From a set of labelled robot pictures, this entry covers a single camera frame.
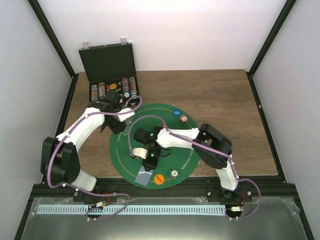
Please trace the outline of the blue round button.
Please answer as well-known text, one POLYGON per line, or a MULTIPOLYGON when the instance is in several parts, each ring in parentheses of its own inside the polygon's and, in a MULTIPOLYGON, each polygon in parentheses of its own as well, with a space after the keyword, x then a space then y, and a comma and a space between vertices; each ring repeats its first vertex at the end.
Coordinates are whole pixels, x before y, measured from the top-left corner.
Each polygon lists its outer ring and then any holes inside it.
POLYGON ((173 116, 180 117, 181 116, 181 110, 176 108, 172 111, 173 116))

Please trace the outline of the dealt card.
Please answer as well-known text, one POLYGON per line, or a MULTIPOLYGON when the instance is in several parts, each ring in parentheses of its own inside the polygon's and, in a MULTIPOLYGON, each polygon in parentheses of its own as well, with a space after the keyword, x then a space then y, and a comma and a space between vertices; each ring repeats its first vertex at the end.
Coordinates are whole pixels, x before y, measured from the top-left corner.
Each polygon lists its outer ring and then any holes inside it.
POLYGON ((137 173, 137 176, 135 178, 135 183, 137 184, 140 184, 142 186, 147 186, 150 179, 151 179, 151 176, 153 174, 153 169, 151 170, 147 170, 143 165, 140 167, 138 173, 137 173))

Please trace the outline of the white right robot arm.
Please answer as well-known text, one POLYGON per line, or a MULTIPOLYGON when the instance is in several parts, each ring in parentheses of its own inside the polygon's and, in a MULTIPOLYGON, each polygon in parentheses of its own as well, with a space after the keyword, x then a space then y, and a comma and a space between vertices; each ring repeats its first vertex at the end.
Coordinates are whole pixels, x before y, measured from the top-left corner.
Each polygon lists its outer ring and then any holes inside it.
POLYGON ((156 126, 152 131, 139 127, 133 140, 144 145, 144 148, 129 146, 130 156, 142 159, 143 169, 147 173, 157 168, 163 150, 189 149, 216 170, 225 200, 232 202, 240 196, 240 180, 232 157, 232 141, 210 124, 203 123, 191 129, 169 129, 164 125, 156 126))

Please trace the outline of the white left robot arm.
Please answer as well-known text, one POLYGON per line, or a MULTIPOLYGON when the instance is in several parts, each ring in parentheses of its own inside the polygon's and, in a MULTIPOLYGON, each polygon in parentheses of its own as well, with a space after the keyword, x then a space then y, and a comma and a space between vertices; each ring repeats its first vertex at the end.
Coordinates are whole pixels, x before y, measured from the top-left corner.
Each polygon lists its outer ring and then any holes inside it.
POLYGON ((84 190, 89 201, 97 202, 102 189, 97 179, 81 169, 78 152, 87 138, 97 129, 108 127, 114 134, 123 132, 135 115, 135 110, 120 104, 121 95, 110 90, 105 97, 92 100, 84 113, 67 130, 56 137, 47 137, 42 143, 40 172, 50 188, 72 185, 84 190))

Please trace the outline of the orange small blind button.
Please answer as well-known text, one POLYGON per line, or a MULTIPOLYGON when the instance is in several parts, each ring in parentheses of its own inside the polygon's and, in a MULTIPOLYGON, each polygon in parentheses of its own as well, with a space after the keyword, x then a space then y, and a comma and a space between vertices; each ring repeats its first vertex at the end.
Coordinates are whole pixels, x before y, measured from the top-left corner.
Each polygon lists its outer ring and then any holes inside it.
POLYGON ((156 185, 162 185, 165 182, 165 177, 162 174, 156 174, 154 176, 154 183, 156 185))

